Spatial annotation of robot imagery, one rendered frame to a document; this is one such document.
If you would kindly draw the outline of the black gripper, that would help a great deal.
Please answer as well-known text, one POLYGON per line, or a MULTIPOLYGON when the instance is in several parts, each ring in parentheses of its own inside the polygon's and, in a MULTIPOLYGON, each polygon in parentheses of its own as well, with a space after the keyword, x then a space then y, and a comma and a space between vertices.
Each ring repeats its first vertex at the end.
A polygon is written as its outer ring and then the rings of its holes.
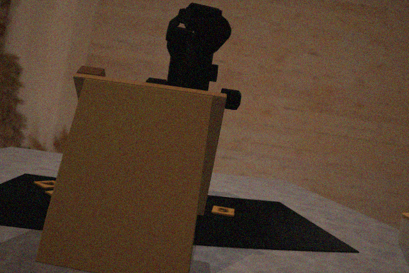
MULTIPOLYGON (((188 64, 189 66, 197 66, 197 67, 202 67, 202 68, 203 67, 208 68, 208 64, 212 64, 212 62, 209 59, 202 58, 199 56, 189 56, 189 57, 186 57, 184 61, 185 61, 184 63, 188 64)), ((147 79, 146 82, 168 85, 167 80, 157 79, 157 78, 152 78, 152 77, 147 79)), ((207 87, 198 85, 196 83, 188 82, 188 83, 182 83, 180 87, 208 91, 209 81, 206 82, 206 84, 207 84, 207 87)), ((237 110, 240 105, 241 97, 242 97, 242 94, 240 93, 240 91, 222 88, 221 93, 227 94, 225 109, 237 110)))

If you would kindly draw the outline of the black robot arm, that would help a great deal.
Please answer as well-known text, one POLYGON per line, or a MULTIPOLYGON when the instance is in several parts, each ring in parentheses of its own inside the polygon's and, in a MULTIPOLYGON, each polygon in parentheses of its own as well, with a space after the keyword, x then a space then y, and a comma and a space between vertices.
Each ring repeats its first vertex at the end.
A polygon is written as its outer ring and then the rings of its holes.
POLYGON ((199 56, 212 62, 213 53, 230 36, 231 26, 222 16, 222 10, 197 3, 190 3, 186 9, 180 9, 179 14, 170 20, 166 34, 170 55, 168 86, 180 87, 182 83, 188 82, 206 86, 208 81, 216 82, 219 65, 208 64, 208 68, 189 66, 184 63, 184 59, 199 56), (178 27, 180 23, 185 28, 178 27))

